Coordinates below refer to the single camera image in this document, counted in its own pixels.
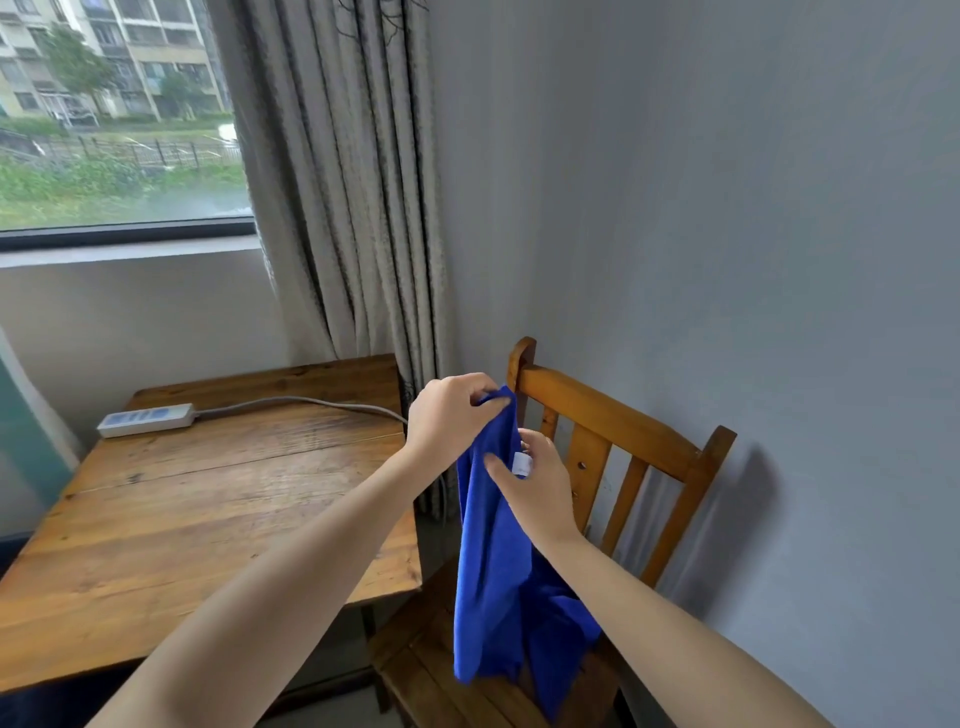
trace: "table top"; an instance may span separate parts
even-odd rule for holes
[[[126,409],[277,395],[400,410],[392,355],[147,389]],[[0,692],[145,657],[402,444],[396,420],[309,403],[101,440],[0,581]],[[411,507],[348,604],[421,582]]]

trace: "cable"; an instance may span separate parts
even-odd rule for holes
[[[314,400],[311,397],[296,397],[294,395],[284,395],[281,397],[264,397],[259,400],[250,400],[242,401],[237,404],[228,404],[226,407],[213,407],[212,409],[201,409],[197,411],[197,419],[201,417],[210,417],[212,415],[222,415],[227,412],[232,412],[235,409],[243,409],[244,407],[250,407],[255,404],[266,404],[267,402],[272,401],[305,401],[310,402],[311,404],[322,404],[325,407],[336,407],[337,409],[348,409],[354,412],[371,412],[378,415],[387,415],[388,417],[393,417],[395,420],[400,420],[405,425],[407,421],[400,417],[394,410],[387,409],[386,407],[378,407],[375,404],[348,404],[341,401],[327,401],[327,400]]]
[[[263,397],[259,400],[250,400],[242,401],[237,404],[228,404],[226,407],[212,407],[210,409],[200,409],[197,410],[197,419],[199,420],[202,417],[212,417],[214,415],[223,415],[228,412],[232,412],[236,409],[244,409],[245,407],[252,407],[255,404],[266,404],[268,402],[281,402],[281,401],[305,401],[310,404],[321,404],[324,407],[336,407],[337,409],[347,409],[352,412],[370,412],[375,415],[386,415],[387,417],[392,417],[395,420],[407,424],[405,418],[398,415],[394,410],[387,409],[386,407],[378,407],[376,404],[351,404],[341,401],[327,401],[327,400],[315,400],[312,397],[297,397],[296,395],[281,395],[279,397]],[[447,511],[447,493],[446,493],[446,478],[441,474],[438,478],[440,480],[440,508],[442,514],[442,523],[446,526],[446,511]]]

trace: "tree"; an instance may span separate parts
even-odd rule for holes
[[[116,85],[113,66],[84,43],[84,36],[69,26],[54,24],[38,38],[53,75],[70,93],[93,99],[98,115],[104,115],[100,92]]]
[[[195,118],[193,101],[203,94],[191,78],[179,71],[168,72],[160,82],[160,95],[177,105],[177,112],[181,119]]]

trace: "apartment building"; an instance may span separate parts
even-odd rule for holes
[[[92,122],[92,100],[68,93],[43,58],[38,39],[53,23],[82,33],[113,66],[115,88],[99,94],[109,116],[179,115],[163,94],[163,79],[174,72],[200,91],[190,102],[195,113],[229,109],[203,0],[0,0],[3,113]]]

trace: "fence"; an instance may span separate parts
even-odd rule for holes
[[[75,136],[67,139],[34,137],[45,161],[70,162],[81,158],[106,157],[119,159],[137,167],[169,169],[242,164],[240,149],[220,141],[104,141],[96,136]]]

